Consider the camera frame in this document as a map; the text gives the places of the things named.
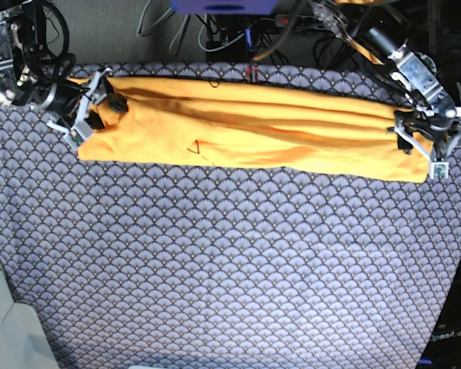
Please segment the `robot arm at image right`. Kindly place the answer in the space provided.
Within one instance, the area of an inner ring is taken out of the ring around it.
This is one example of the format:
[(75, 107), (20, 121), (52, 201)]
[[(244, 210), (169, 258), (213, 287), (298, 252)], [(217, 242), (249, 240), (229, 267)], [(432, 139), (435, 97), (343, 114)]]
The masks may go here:
[(409, 23), (391, 6), (312, 1), (310, 7), (337, 38), (390, 67), (390, 78), (412, 106), (394, 114), (389, 130), (398, 148), (417, 150), (430, 178), (448, 178), (449, 156), (461, 141), (461, 84), (444, 81), (434, 60), (410, 47)]

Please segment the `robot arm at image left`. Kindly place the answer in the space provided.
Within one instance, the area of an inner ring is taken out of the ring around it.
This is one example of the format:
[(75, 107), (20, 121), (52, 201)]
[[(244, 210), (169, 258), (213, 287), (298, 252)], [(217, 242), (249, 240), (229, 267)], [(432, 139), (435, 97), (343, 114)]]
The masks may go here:
[(96, 106), (125, 113), (128, 103), (108, 68), (84, 83), (69, 80), (76, 65), (69, 45), (65, 18), (50, 1), (0, 1), (0, 102), (56, 115), (48, 127), (79, 149), (105, 127)]

